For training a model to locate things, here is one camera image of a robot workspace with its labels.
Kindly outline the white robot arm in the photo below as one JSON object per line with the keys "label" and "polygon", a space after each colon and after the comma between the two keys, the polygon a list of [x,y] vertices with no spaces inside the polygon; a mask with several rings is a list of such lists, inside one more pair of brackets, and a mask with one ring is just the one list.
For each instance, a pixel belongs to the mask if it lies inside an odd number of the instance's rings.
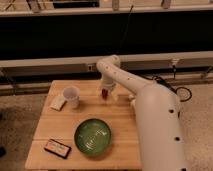
{"label": "white robot arm", "polygon": [[96,63],[101,89],[111,92],[120,84],[134,94],[142,171],[189,171],[178,114],[180,99],[166,86],[120,68],[111,55]]}

